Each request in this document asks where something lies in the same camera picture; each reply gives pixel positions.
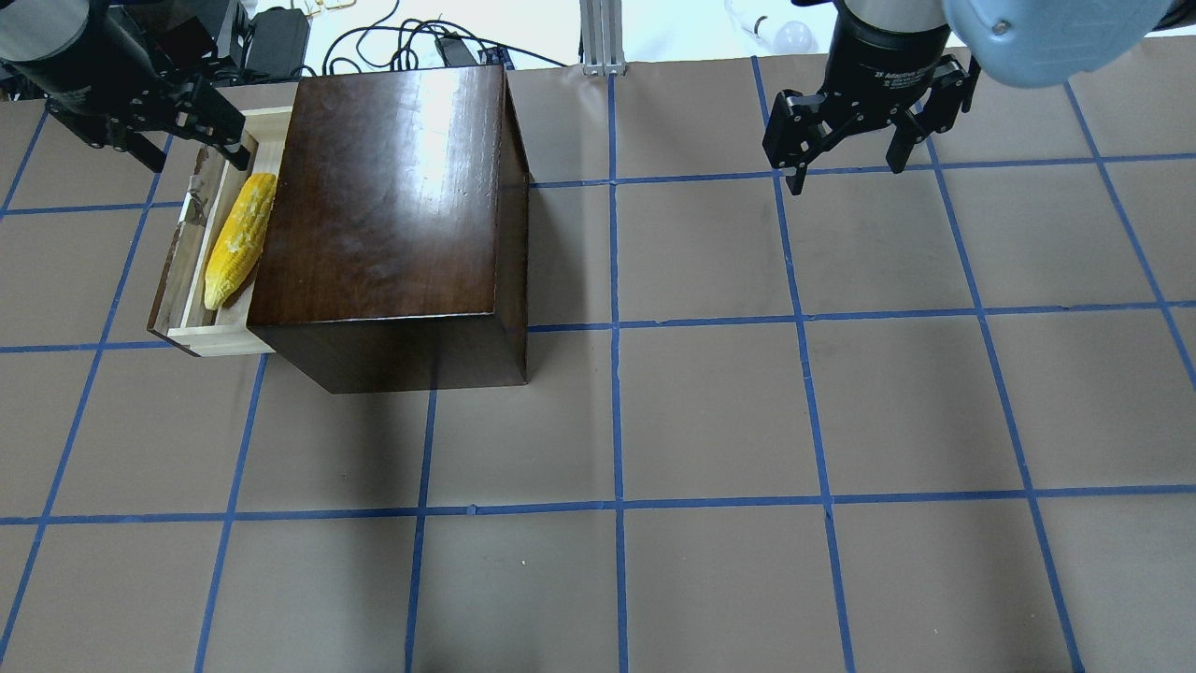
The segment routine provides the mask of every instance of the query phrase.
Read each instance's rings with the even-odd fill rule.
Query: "yellow corn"
[[[276,186],[274,175],[255,172],[240,188],[203,269],[203,305],[208,310],[220,307],[240,287],[262,255]]]

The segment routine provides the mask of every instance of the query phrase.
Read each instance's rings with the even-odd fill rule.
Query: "blue tape line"
[[[170,342],[108,342],[100,347],[105,351],[146,351],[153,349],[173,349]]]
[[[532,182],[527,186],[532,189],[559,189],[561,186],[600,186],[610,184],[610,179],[559,179],[556,182]]]
[[[684,317],[673,319],[633,319],[621,322],[620,329],[654,329],[659,326],[709,326],[718,324],[774,324],[795,322],[792,314],[756,314],[744,317]]]
[[[61,354],[66,351],[98,351],[99,344],[45,344],[41,347],[0,347],[0,354]]]
[[[509,514],[554,514],[561,512],[602,512],[618,509],[616,501],[572,501],[563,503],[474,506],[480,516],[504,516]]]
[[[1100,155],[1102,160],[1107,163],[1125,163],[1125,161],[1184,161],[1190,159],[1196,159],[1196,152],[1177,152],[1173,154],[1122,154],[1119,157],[1106,157]]]
[[[18,173],[23,173],[24,166],[29,160],[29,155],[32,153],[33,143],[41,135],[42,127],[45,122],[45,112],[42,114],[42,118],[38,121],[37,128],[33,130],[33,139],[30,141],[29,147],[25,149],[25,157],[22,159],[22,166],[19,166]],[[166,140],[165,152],[170,152],[170,140]],[[66,443],[62,447],[62,454],[59,457],[59,465],[54,471],[54,479],[50,482],[49,494],[45,496],[45,504],[42,508],[41,520],[37,525],[37,531],[33,533],[33,542],[29,549],[29,556],[25,559],[25,568],[20,575],[20,582],[17,586],[17,595],[13,598],[12,607],[8,610],[8,618],[5,620],[4,634],[0,635],[0,665],[4,663],[5,654],[8,651],[8,643],[12,638],[12,630],[17,624],[17,616],[20,613],[20,606],[25,600],[25,592],[29,589],[29,581],[33,574],[33,565],[37,563],[37,555],[42,549],[42,540],[45,537],[45,528],[49,526],[50,514],[54,510],[54,502],[59,497],[59,490],[62,488],[62,478],[66,476],[67,464],[71,461],[71,453],[74,449],[75,439],[79,436],[79,427],[83,423],[84,411],[87,409],[87,402],[91,397],[92,387],[96,384],[96,375],[99,372],[99,362],[104,356],[103,347],[108,342],[108,334],[112,329],[112,320],[116,318],[116,306],[121,301],[121,294],[124,292],[124,283],[129,276],[129,269],[133,267],[133,256],[136,253],[138,240],[141,238],[141,232],[145,228],[146,214],[148,212],[150,203],[153,202],[154,191],[158,189],[158,181],[160,175],[154,175],[150,183],[150,192],[146,195],[144,201],[141,218],[138,221],[138,228],[133,234],[133,240],[129,243],[129,251],[124,256],[124,267],[121,270],[121,277],[116,283],[116,290],[112,293],[112,301],[108,308],[108,316],[104,319],[104,326],[100,331],[99,343],[97,344],[96,355],[91,360],[91,368],[87,371],[87,380],[84,384],[83,393],[79,396],[79,404],[75,408],[74,417],[71,421],[71,430],[67,433]],[[10,194],[5,197],[5,207],[7,207],[12,195],[17,190],[17,184],[19,179],[13,179],[13,184],[10,188]]]
[[[945,503],[970,501],[1008,501],[1026,497],[1026,491],[933,491],[923,494],[841,494],[835,504]]]
[[[1134,247],[1134,253],[1137,255],[1139,263],[1142,264],[1142,273],[1146,274],[1146,281],[1151,285],[1151,290],[1154,293],[1158,307],[1163,311],[1163,318],[1166,320],[1167,329],[1171,331],[1171,338],[1176,343],[1176,350],[1179,353],[1179,360],[1183,362],[1184,369],[1188,372],[1188,381],[1191,384],[1192,388],[1196,390],[1196,366],[1192,365],[1191,355],[1184,345],[1183,336],[1179,334],[1179,325],[1176,324],[1176,317],[1171,314],[1171,306],[1167,305],[1167,299],[1163,294],[1163,287],[1159,286],[1159,281],[1154,276],[1154,270],[1151,268],[1151,262],[1146,258],[1146,250],[1142,247],[1142,243],[1139,240],[1137,233],[1134,231],[1134,224],[1129,219],[1129,213],[1125,210],[1125,206],[1122,203],[1121,196],[1117,195],[1117,189],[1113,186],[1113,181],[1109,176],[1109,169],[1105,166],[1105,160],[1100,155],[1100,149],[1097,148],[1097,141],[1092,136],[1092,129],[1088,128],[1088,122],[1084,117],[1084,110],[1080,109],[1080,102],[1075,97],[1075,91],[1072,88],[1072,84],[1063,82],[1063,90],[1067,91],[1067,99],[1072,103],[1072,110],[1075,111],[1075,117],[1080,122],[1080,128],[1084,129],[1084,139],[1087,140],[1088,149],[1092,151],[1092,158],[1097,161],[1097,170],[1100,172],[1100,179],[1105,183],[1105,190],[1109,191],[1109,198],[1112,200],[1113,207],[1117,209],[1117,216],[1121,218],[1122,227],[1125,230],[1125,235],[1129,238],[1129,243]]]
[[[1196,494],[1196,484],[1118,485],[1118,487],[1067,487],[1055,489],[997,490],[997,491],[915,491],[901,494],[837,494],[835,504],[884,504],[884,503],[936,503],[1021,500],[1031,495],[1038,498],[1093,498],[1125,496],[1168,496]],[[526,503],[505,506],[441,506],[425,509],[415,507],[370,509],[317,509],[238,512],[234,521],[319,521],[337,519],[409,519],[423,516],[512,516],[525,514],[556,514],[570,512],[629,512],[648,509],[720,509],[737,507],[814,507],[822,506],[822,496],[745,496],[710,498],[640,498],[624,501],[569,501],[555,503]],[[0,526],[32,526],[38,516],[0,518]],[[148,514],[89,514],[54,515],[48,526],[112,525],[112,524],[161,524],[224,521],[221,513],[182,512]]]
[[[762,114],[764,115],[765,122],[768,120],[767,106],[763,108]],[[1139,155],[1124,155],[1124,157],[1104,157],[1105,161],[1170,161],[1170,160],[1184,160],[1184,159],[1196,159],[1196,153],[1176,153],[1176,154],[1139,154]],[[910,164],[905,166],[907,171],[933,171],[936,167],[941,170],[971,170],[971,169],[997,169],[997,167],[1030,167],[1030,166],[1066,166],[1066,165],[1092,165],[1096,160],[1088,157],[1061,157],[1052,159],[1011,159],[1011,160],[994,160],[994,161],[947,161],[940,163],[938,166],[934,164]],[[873,166],[826,166],[817,167],[811,166],[807,169],[807,175],[855,175],[855,173],[868,173],[868,172],[891,172],[889,166],[885,165],[873,165]],[[695,173],[695,175],[651,175],[641,177],[615,177],[614,175],[609,178],[600,179],[559,179],[548,182],[532,182],[529,186],[533,189],[561,189],[570,186],[600,186],[603,184],[647,184],[647,183],[663,183],[663,182],[708,182],[712,179],[755,179],[761,177],[769,177],[773,175],[780,175],[779,171],[774,170],[758,170],[758,171],[743,171],[743,172],[713,172],[713,173]]]
[[[714,179],[758,179],[771,177],[771,170],[753,170],[743,172],[710,172],[703,175],[651,175],[643,177],[621,177],[618,184],[658,184],[661,182],[710,182]]]
[[[50,516],[50,526],[80,526],[97,524],[191,524],[224,521],[219,512],[172,512],[151,514],[75,514]]]
[[[610,405],[611,446],[614,449],[615,503],[623,502],[623,400],[618,379],[620,312],[618,312],[618,200],[615,195],[618,176],[618,142],[616,136],[615,77],[606,75],[606,148],[610,161]],[[623,510],[615,513],[615,592],[618,614],[618,671],[628,673],[630,655],[627,644],[627,530]]]
[[[427,526],[428,484],[432,481],[432,441],[437,429],[437,391],[428,392],[428,416],[423,422],[423,460],[420,464],[419,516],[415,519],[415,540],[411,545],[411,579],[407,593],[407,636],[403,644],[403,671],[411,673],[415,665],[415,625],[420,607],[420,579],[423,571],[423,532]]]
[[[200,626],[200,644],[195,650],[195,673],[203,671],[203,662],[208,655],[208,638],[212,635],[212,618],[216,612],[216,596],[220,593],[220,580],[224,575],[224,563],[228,555],[228,539],[232,537],[232,524],[236,520],[237,498],[240,496],[240,482],[245,473],[245,459],[249,455],[249,445],[254,438],[254,422],[257,420],[257,403],[262,398],[262,381],[266,379],[266,362],[269,356],[263,355],[257,361],[257,375],[254,378],[254,391],[249,397],[249,410],[245,412],[245,429],[240,435],[240,449],[237,452],[237,467],[233,469],[232,485],[228,488],[228,504],[220,518],[224,524],[220,527],[220,545],[216,547],[215,564],[212,569],[212,585],[208,587],[208,600],[203,606],[203,623]]]
[[[953,317],[960,314],[976,314],[976,308],[915,308],[908,311],[848,311],[825,312],[804,316],[806,322],[835,320],[835,319],[895,319],[907,317]]]
[[[649,498],[626,501],[623,509],[716,509],[728,507],[820,506],[822,496],[749,496],[728,498]]]
[[[930,161],[936,166],[934,171],[935,182],[939,185],[939,195],[942,197],[942,207],[946,210],[947,221],[951,224],[951,235],[954,238],[956,249],[959,252],[959,262],[963,264],[964,277],[968,281],[968,292],[971,294],[972,304],[976,308],[976,320],[980,323],[981,336],[984,341],[984,350],[988,354],[988,362],[993,371],[993,379],[996,384],[997,397],[1001,400],[1001,410],[1005,414],[1005,423],[1009,433],[1009,442],[1013,445],[1013,453],[1018,461],[1018,471],[1021,475],[1021,485],[1026,494],[1026,502],[1030,506],[1030,518],[1033,521],[1035,534],[1038,538],[1038,547],[1043,556],[1043,565],[1046,571],[1046,581],[1050,585],[1051,598],[1055,600],[1055,611],[1058,614],[1060,625],[1063,630],[1063,642],[1067,646],[1067,654],[1072,661],[1075,673],[1084,671],[1084,662],[1080,660],[1080,650],[1075,642],[1075,634],[1072,630],[1072,619],[1068,616],[1067,604],[1063,600],[1063,589],[1060,586],[1058,573],[1055,569],[1055,558],[1050,550],[1050,542],[1046,539],[1046,528],[1043,525],[1042,512],[1038,509],[1038,500],[1035,497],[1033,481],[1030,477],[1030,466],[1026,463],[1026,454],[1021,447],[1021,434],[1018,432],[1018,423],[1013,417],[1013,405],[1009,402],[1008,387],[1005,385],[1005,375],[1001,373],[1001,363],[996,356],[996,347],[993,343],[993,332],[989,330],[988,317],[984,302],[981,300],[980,289],[976,285],[976,275],[972,270],[971,261],[968,256],[968,247],[964,245],[963,232],[959,227],[959,219],[956,215],[956,207],[951,200],[951,191],[947,189],[946,177],[939,166],[939,154],[935,151],[934,141],[928,139],[927,149],[930,152]]]
[[[605,331],[610,329],[609,322],[576,322],[570,324],[531,324],[527,326],[527,331],[532,332],[544,332],[544,331]]]
[[[1032,314],[1055,312],[1096,312],[1096,311],[1141,311],[1157,310],[1158,304],[1151,301],[1129,301],[1124,304],[1078,304],[1074,306],[993,306],[986,307],[988,314]]]
[[[1196,484],[1154,484],[1141,487],[1072,487],[1038,489],[1039,498],[1093,498],[1104,496],[1171,496],[1196,494]]]
[[[929,166],[914,164],[905,166],[905,170],[927,170]],[[806,175],[855,175],[859,172],[891,172],[889,166],[828,166],[806,169]]]
[[[115,342],[108,344],[42,344],[32,347],[0,347],[4,354],[61,354],[67,351],[132,351],[141,349],[170,349],[166,342]]]
[[[764,124],[768,124],[768,105],[764,97],[764,79],[759,71],[759,59],[751,59],[752,75],[756,78],[756,94],[759,98],[759,111]],[[789,245],[789,224],[785,213],[785,196],[781,191],[781,177],[773,175],[773,196],[776,200],[776,219],[781,233],[781,251],[785,256],[785,273],[789,283],[789,299],[793,313],[804,316],[801,295],[798,292],[797,273],[793,265],[793,249]],[[843,646],[843,666],[848,673],[855,673],[855,653],[852,647],[852,628],[847,613],[847,595],[843,591],[843,569],[838,555],[838,534],[835,531],[834,496],[831,495],[830,476],[826,471],[826,454],[823,447],[822,423],[818,417],[818,400],[814,394],[813,373],[810,368],[810,350],[806,338],[805,319],[797,319],[798,353],[801,360],[801,379],[806,392],[806,409],[810,414],[810,430],[813,436],[814,463],[818,466],[818,491],[823,507],[823,524],[826,530],[826,551],[830,557],[831,583],[835,591],[835,611],[838,616],[838,632]]]
[[[459,512],[432,512],[438,508],[428,508],[426,514],[465,514],[465,508],[443,508]],[[419,516],[420,509],[414,507],[385,507],[370,509],[299,509],[280,512],[238,512],[233,515],[236,521],[324,521],[330,519],[401,519]]]
[[[56,213],[94,213],[103,210],[140,210],[147,206],[142,203],[102,203],[90,206],[49,206],[44,208],[11,208],[5,214],[10,215],[43,215]]]
[[[37,145],[37,139],[42,135],[42,127],[45,126],[47,116],[49,116],[49,112],[42,110],[42,116],[37,120],[37,126],[33,127],[33,135],[29,139],[29,145],[25,146],[25,153],[20,157],[20,164],[17,165],[17,172],[12,176],[12,184],[8,185],[8,192],[4,196],[4,203],[0,203],[0,215],[8,212],[12,197],[17,195],[17,186],[20,184],[20,178],[25,175],[29,158],[33,155],[33,146]]]
[[[1087,165],[1092,163],[1091,157],[1076,157],[1066,159],[1017,159],[1006,161],[944,161],[939,166],[942,170],[959,169],[993,169],[993,167],[1029,167],[1029,166],[1069,166]],[[934,170],[934,164],[926,166]]]
[[[91,359],[91,368],[87,371],[87,380],[83,386],[83,394],[79,396],[79,404],[75,406],[74,418],[71,421],[71,430],[59,458],[57,469],[54,471],[54,479],[50,483],[50,491],[45,496],[45,504],[42,507],[42,515],[38,519],[37,531],[33,533],[33,542],[25,558],[25,568],[20,574],[20,582],[17,585],[17,595],[13,598],[12,607],[8,610],[8,619],[5,622],[4,634],[0,635],[0,665],[4,665],[5,654],[8,651],[8,643],[12,638],[12,630],[17,625],[17,616],[20,613],[22,602],[25,600],[25,592],[29,589],[29,580],[33,574],[33,565],[37,563],[37,555],[42,549],[42,539],[45,537],[45,528],[57,498],[59,489],[62,487],[62,477],[66,475],[67,461],[71,459],[71,449],[74,447],[75,438],[79,436],[79,426],[83,422],[84,410],[87,409],[87,398],[91,396],[92,385],[96,383],[96,373],[99,371],[99,360],[103,351],[96,351]]]

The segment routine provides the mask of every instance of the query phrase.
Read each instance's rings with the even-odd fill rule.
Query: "cable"
[[[378,20],[376,20],[374,23],[370,24],[370,27],[379,27],[379,26],[382,26],[382,24],[386,19],[393,17],[395,13],[398,12],[398,4],[402,0],[395,0],[395,6],[391,7],[389,12],[386,12],[386,16],[383,17],[383,18],[380,18],[380,19],[378,19]],[[366,36],[368,36],[368,35],[370,35],[370,32],[366,31],[366,32],[362,32],[361,37],[358,38],[358,44],[356,44],[358,56],[360,56],[361,60],[365,61],[367,65],[373,66],[376,68],[385,68],[385,67],[388,67],[390,63],[376,63],[376,62],[371,61],[370,59],[367,59],[366,55],[361,53],[361,43],[365,42]]]
[[[329,63],[328,63],[328,74],[336,74],[336,63],[337,63],[337,62],[344,62],[344,63],[349,63],[349,65],[350,65],[350,66],[353,66],[353,67],[354,67],[354,69],[356,69],[356,71],[358,71],[359,73],[360,73],[360,72],[362,72],[362,71],[361,71],[361,66],[359,66],[359,65],[358,65],[358,63],[356,63],[355,61],[353,61],[352,59],[346,59],[344,56],[337,56],[337,57],[332,59],[332,60],[331,60],[331,62],[329,62]]]
[[[414,27],[414,29],[403,27],[408,23],[413,23],[413,22],[416,23],[416,27]],[[438,31],[434,30],[434,27],[441,27],[441,29],[444,29],[445,26],[448,26],[448,27],[452,27],[452,29],[456,29],[456,30],[460,30],[462,32],[468,33],[465,36],[465,38],[466,39],[472,39],[477,44],[482,45],[483,49],[486,48],[487,44],[493,45],[493,47],[502,47],[504,49],[507,49],[509,51],[515,51],[518,54],[524,54],[524,55],[531,56],[533,59],[538,59],[541,61],[544,61],[547,63],[551,63],[551,65],[557,66],[557,67],[568,67],[566,63],[562,63],[562,62],[560,62],[557,60],[554,60],[554,59],[549,59],[548,56],[543,56],[543,55],[537,54],[535,51],[529,51],[527,49],[521,49],[519,47],[512,47],[512,45],[506,44],[504,42],[498,42],[498,41],[494,41],[494,39],[487,39],[484,37],[477,37],[476,35],[474,35],[472,32],[470,32],[468,29],[465,29],[463,26],[459,26],[459,25],[457,25],[454,23],[451,23],[451,22],[445,22],[445,20],[440,20],[440,19],[429,19],[429,20],[426,20],[426,22],[420,22],[417,19],[407,19],[407,20],[403,22],[403,26],[396,27],[396,26],[389,26],[389,25],[367,25],[367,26],[354,27],[354,29],[350,29],[350,30],[347,30],[347,31],[342,32],[328,47],[328,51],[324,53],[323,66],[321,68],[322,69],[322,74],[331,74],[329,72],[329,66],[331,65],[332,51],[336,49],[337,44],[340,44],[343,39],[346,39],[349,36],[358,35],[358,33],[366,33],[366,32],[368,32],[371,30],[383,30],[383,31],[389,31],[389,32],[397,32],[398,33],[398,39],[399,39],[399,49],[397,51],[395,51],[395,54],[392,54],[391,60],[388,63],[383,63],[382,66],[378,66],[378,65],[373,63],[372,61],[366,61],[368,65],[374,66],[374,67],[379,67],[379,68],[388,67],[390,69],[395,69],[395,65],[393,65],[395,60],[398,59],[402,54],[407,53],[407,50],[410,50],[411,39],[415,37],[416,33],[433,35],[433,36],[444,37],[447,33],[447,31],[440,31],[440,32],[438,32]],[[403,41],[403,33],[404,32],[409,32],[410,33],[408,36],[407,44],[402,43],[402,41]],[[410,53],[411,53],[411,56],[414,56],[414,61],[417,63],[419,62],[419,56],[415,55],[414,50],[410,50]],[[352,60],[346,59],[344,56],[338,56],[338,59],[343,59],[346,61],[353,62]]]

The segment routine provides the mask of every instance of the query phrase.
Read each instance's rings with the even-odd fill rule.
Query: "wooden box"
[[[200,305],[158,332],[197,355],[274,350],[332,393],[524,384],[527,164],[505,71],[304,79],[288,115],[256,280],[232,304],[248,311]],[[224,191],[245,177],[224,172]],[[261,350],[179,339],[227,323]]]

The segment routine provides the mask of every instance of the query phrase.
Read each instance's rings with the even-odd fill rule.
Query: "wooden drawer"
[[[244,143],[251,152],[249,170],[236,170],[209,147],[200,151],[150,312],[151,332],[200,357],[273,353],[245,325],[254,295],[252,276],[230,304],[216,311],[203,307],[203,267],[212,244],[249,175],[279,173],[291,123],[291,106],[244,114]]]

